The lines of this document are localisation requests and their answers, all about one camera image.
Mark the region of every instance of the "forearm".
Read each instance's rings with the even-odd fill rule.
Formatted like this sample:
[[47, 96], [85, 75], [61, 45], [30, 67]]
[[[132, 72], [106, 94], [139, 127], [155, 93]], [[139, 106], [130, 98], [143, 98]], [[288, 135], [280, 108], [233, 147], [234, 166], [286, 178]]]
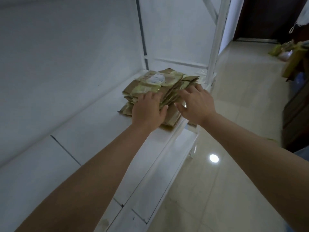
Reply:
[[309, 162], [218, 114], [211, 114], [202, 127], [295, 230], [309, 229]]
[[150, 131], [129, 126], [54, 190], [17, 231], [93, 231]]

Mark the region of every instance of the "hand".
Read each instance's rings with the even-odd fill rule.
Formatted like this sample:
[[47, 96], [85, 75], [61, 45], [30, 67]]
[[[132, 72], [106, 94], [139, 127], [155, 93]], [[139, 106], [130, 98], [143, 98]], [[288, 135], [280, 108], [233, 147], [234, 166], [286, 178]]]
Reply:
[[165, 119], [168, 105], [160, 111], [160, 98], [162, 93], [148, 92], [138, 97], [138, 102], [133, 106], [132, 125], [145, 128], [152, 132], [158, 128]]
[[202, 125], [210, 114], [216, 114], [214, 99], [200, 84], [179, 90], [178, 94], [186, 101], [187, 108], [175, 103], [181, 115], [197, 125]]

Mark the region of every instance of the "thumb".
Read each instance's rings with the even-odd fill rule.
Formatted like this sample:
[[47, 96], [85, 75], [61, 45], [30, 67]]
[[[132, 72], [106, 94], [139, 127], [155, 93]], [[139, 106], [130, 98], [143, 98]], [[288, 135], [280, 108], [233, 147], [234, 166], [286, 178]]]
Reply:
[[183, 116], [183, 114], [186, 112], [186, 108], [181, 103], [175, 103], [175, 106], [177, 107], [180, 114]]
[[160, 117], [164, 120], [168, 112], [168, 105], [165, 105], [160, 111]]

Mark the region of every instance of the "white label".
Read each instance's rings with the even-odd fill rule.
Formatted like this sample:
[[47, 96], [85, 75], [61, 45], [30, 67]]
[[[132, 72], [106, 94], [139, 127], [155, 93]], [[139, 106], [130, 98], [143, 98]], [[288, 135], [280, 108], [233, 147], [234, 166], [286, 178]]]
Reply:
[[155, 74], [151, 78], [147, 80], [147, 83], [160, 85], [165, 81], [165, 77], [163, 74]]

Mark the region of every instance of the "glossy floor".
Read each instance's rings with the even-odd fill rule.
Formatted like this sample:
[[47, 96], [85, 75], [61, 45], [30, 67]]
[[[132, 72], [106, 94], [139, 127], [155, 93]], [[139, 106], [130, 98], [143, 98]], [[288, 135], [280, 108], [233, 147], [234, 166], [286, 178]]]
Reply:
[[[280, 142], [288, 84], [272, 44], [232, 42], [217, 63], [212, 95], [218, 113]], [[214, 153], [218, 163], [209, 156]], [[202, 131], [148, 232], [281, 232], [285, 223], [228, 153]]]

